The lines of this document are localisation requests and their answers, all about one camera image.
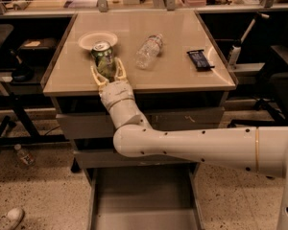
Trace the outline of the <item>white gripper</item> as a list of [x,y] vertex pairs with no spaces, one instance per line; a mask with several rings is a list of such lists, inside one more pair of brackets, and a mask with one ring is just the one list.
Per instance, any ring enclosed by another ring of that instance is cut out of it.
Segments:
[[107,110],[110,110],[115,104],[125,100],[134,100],[132,87],[128,82],[127,74],[122,60],[115,58],[116,73],[114,79],[116,81],[109,83],[108,79],[102,76],[94,65],[90,66],[93,79],[99,88],[101,102]]

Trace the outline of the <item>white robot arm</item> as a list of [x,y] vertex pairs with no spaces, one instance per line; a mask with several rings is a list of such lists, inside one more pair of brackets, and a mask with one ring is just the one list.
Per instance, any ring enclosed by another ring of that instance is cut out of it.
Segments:
[[159,131],[139,110],[120,58],[114,60],[114,80],[90,64],[102,104],[116,128],[113,145],[122,155],[167,155],[192,162],[285,179],[276,230],[288,230],[288,126],[259,126]]

